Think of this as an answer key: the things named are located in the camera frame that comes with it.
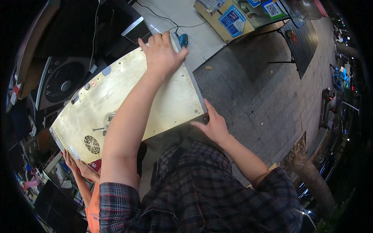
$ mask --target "tree trunk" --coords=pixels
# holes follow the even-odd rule
[[[350,46],[346,46],[345,44],[336,42],[337,51],[339,53],[342,53],[343,55],[347,57],[354,57],[355,59],[360,59],[359,51],[355,48],[352,48]]]
[[[328,216],[336,205],[335,200],[319,171],[307,157],[305,136],[300,143],[294,146],[285,163],[288,164],[288,169],[294,171],[312,193],[318,204],[320,214]]]

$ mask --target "checkered shirt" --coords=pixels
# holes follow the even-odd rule
[[[285,170],[275,168],[253,190],[232,175],[223,153],[202,142],[168,171],[176,150],[160,157],[141,202],[130,186],[100,184],[100,232],[299,232],[301,207]]]

